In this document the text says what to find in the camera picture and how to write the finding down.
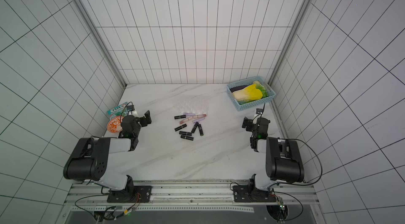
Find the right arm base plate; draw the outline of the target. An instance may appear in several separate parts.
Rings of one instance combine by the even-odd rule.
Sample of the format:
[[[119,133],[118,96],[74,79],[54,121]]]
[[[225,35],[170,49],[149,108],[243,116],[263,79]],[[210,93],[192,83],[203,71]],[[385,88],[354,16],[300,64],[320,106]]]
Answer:
[[[231,190],[234,201],[238,203],[274,203],[277,201],[276,197],[268,191],[251,189],[248,185],[232,185]]]

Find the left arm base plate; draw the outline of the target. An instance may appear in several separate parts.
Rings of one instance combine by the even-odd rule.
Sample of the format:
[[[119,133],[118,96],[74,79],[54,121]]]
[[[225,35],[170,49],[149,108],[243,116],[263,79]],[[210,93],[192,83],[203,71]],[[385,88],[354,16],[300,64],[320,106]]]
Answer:
[[[151,197],[152,186],[134,186],[120,191],[110,191],[108,203],[148,203]]]

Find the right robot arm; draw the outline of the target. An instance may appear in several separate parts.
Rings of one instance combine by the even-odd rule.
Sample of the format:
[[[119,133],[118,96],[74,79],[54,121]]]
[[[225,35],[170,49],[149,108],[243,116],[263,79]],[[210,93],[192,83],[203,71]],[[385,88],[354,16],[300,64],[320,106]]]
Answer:
[[[242,128],[252,134],[251,148],[257,153],[265,154],[265,170],[252,175],[247,186],[251,198],[272,197],[270,187],[304,180],[304,167],[297,141],[269,136],[269,124],[270,120],[258,115],[253,119],[245,117],[242,123]]]

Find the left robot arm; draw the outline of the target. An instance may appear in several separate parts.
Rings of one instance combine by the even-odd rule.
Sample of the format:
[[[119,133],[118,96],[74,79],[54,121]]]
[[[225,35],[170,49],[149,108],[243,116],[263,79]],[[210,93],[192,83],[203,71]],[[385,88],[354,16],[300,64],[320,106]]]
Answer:
[[[110,154],[134,151],[141,128],[151,123],[150,111],[143,117],[127,115],[118,138],[81,138],[64,166],[64,178],[108,188],[108,203],[148,203],[152,187],[135,186],[132,177],[116,171],[108,159]]]

